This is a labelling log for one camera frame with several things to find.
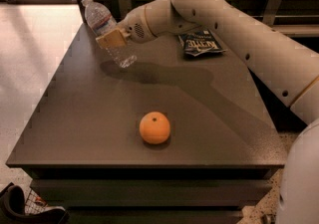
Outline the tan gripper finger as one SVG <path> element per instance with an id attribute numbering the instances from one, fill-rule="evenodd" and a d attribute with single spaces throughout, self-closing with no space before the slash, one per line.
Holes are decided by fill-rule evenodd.
<path id="1" fill-rule="evenodd" d="M 130 37 L 125 29 L 115 28 L 110 32 L 97 37 L 96 41 L 102 49 L 123 47 L 127 44 Z"/>

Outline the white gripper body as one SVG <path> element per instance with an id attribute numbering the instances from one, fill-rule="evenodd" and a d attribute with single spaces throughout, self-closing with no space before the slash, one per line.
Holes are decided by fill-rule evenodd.
<path id="1" fill-rule="evenodd" d="M 118 26 L 135 43 L 146 43 L 156 38 L 148 25 L 145 5 L 130 11 Z"/>

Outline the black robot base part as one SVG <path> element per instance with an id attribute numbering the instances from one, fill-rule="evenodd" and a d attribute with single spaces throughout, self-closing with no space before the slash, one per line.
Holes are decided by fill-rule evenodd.
<path id="1" fill-rule="evenodd" d="M 14 183 L 0 192 L 0 224 L 67 224 L 68 220 L 69 213 L 64 209 L 32 207 L 23 189 Z"/>

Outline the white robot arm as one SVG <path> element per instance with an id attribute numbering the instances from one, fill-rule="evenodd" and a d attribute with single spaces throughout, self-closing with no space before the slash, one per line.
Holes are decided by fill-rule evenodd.
<path id="1" fill-rule="evenodd" d="M 102 48 L 204 26 L 306 123 L 288 153 L 275 224 L 319 224 L 319 56 L 225 0 L 156 0 L 97 38 Z"/>

